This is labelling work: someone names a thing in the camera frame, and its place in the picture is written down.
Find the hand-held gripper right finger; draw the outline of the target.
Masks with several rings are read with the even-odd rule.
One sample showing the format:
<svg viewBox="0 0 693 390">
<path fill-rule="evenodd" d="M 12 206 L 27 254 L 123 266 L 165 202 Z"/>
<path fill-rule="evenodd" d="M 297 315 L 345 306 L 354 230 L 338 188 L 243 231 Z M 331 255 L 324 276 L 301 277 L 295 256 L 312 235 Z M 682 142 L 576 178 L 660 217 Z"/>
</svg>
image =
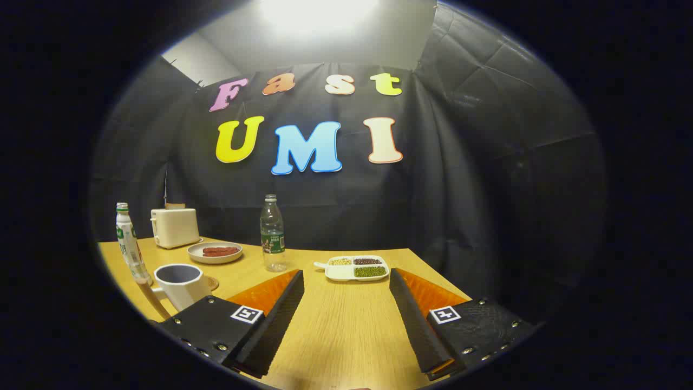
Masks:
<svg viewBox="0 0 693 390">
<path fill-rule="evenodd" d="M 391 270 L 389 289 L 429 380 L 488 365 L 535 332 L 493 299 L 468 300 L 403 269 Z"/>
</svg>

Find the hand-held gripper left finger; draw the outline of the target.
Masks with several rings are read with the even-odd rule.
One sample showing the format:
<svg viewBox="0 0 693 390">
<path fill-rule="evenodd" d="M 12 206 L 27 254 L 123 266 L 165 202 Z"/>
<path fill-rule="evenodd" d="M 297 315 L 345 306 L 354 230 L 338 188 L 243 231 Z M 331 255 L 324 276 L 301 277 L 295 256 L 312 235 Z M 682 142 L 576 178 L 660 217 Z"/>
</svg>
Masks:
<svg viewBox="0 0 693 390">
<path fill-rule="evenodd" d="M 228 299 L 204 296 L 158 328 L 208 360 L 260 379 L 303 296 L 304 274 L 294 269 Z"/>
</svg>

